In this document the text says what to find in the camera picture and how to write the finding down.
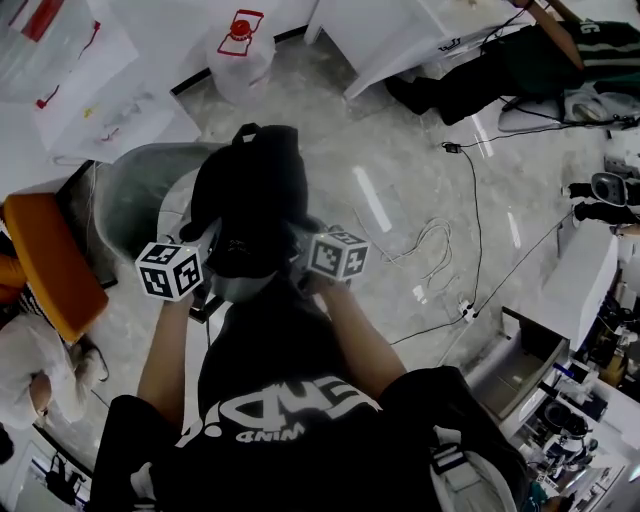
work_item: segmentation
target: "bottle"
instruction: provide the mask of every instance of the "bottle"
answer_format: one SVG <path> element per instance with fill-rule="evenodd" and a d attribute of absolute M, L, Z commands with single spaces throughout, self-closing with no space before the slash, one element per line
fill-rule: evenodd
<path fill-rule="evenodd" d="M 264 14 L 239 10 L 229 29 L 207 37 L 207 63 L 220 95 L 235 105 L 257 103 L 266 93 L 275 41 L 260 24 Z"/>

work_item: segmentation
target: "red label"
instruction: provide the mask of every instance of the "red label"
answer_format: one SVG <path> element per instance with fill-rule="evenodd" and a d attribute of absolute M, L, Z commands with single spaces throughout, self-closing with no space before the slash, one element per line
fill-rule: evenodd
<path fill-rule="evenodd" d="M 42 0 L 36 12 L 22 29 L 22 34 L 36 43 L 40 41 L 63 3 L 64 0 Z"/>

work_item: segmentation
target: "shoe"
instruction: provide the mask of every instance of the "shoe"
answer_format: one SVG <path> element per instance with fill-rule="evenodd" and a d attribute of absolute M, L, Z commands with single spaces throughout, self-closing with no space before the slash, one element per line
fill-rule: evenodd
<path fill-rule="evenodd" d="M 405 82 L 397 76 L 390 76 L 384 81 L 389 94 L 402 103 L 414 114 L 421 116 L 432 105 L 429 104 L 429 87 L 431 80 L 416 78 L 413 83 Z"/>
<path fill-rule="evenodd" d="M 90 349 L 76 370 L 76 378 L 82 379 L 92 389 L 98 382 L 105 382 L 109 378 L 109 368 L 97 348 Z"/>
<path fill-rule="evenodd" d="M 576 217 L 576 214 L 580 212 L 580 210 L 586 207 L 587 205 L 584 203 L 577 204 L 573 207 L 573 215 L 571 216 L 571 222 L 573 223 L 574 228 L 578 229 L 580 227 L 580 223 L 582 222 L 580 219 L 578 219 L 578 217 Z"/>
<path fill-rule="evenodd" d="M 84 348 L 80 342 L 77 342 L 69 349 L 69 359 L 71 360 L 71 367 L 75 371 L 78 365 L 84 358 Z"/>

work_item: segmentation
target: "orange chair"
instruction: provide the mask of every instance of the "orange chair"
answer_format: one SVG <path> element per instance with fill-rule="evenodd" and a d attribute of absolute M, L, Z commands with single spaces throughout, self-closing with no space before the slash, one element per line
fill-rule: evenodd
<path fill-rule="evenodd" d="M 40 307 L 63 339 L 76 342 L 109 299 L 78 250 L 55 196 L 11 195 L 4 203 L 4 218 L 23 277 Z M 9 288 L 19 284 L 22 277 L 15 260 L 2 259 L 0 266 L 0 283 Z M 0 298 L 3 292 L 10 290 L 0 289 Z"/>

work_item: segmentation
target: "black pants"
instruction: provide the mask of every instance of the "black pants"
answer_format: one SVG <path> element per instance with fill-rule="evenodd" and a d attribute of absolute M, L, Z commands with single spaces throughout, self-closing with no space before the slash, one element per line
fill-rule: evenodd
<path fill-rule="evenodd" d="M 573 183 L 569 185 L 571 197 L 590 197 L 597 199 L 593 194 L 591 183 Z M 638 217 L 629 209 L 628 206 L 613 206 L 607 203 L 580 203 L 575 209 L 576 219 L 582 221 L 585 219 L 601 220 L 607 224 L 638 224 Z"/>
<path fill-rule="evenodd" d="M 412 94 L 424 97 L 425 111 L 435 107 L 451 126 L 479 112 L 500 96 L 523 96 L 505 68 L 499 52 L 492 51 L 461 64 L 440 80 L 417 78 Z"/>

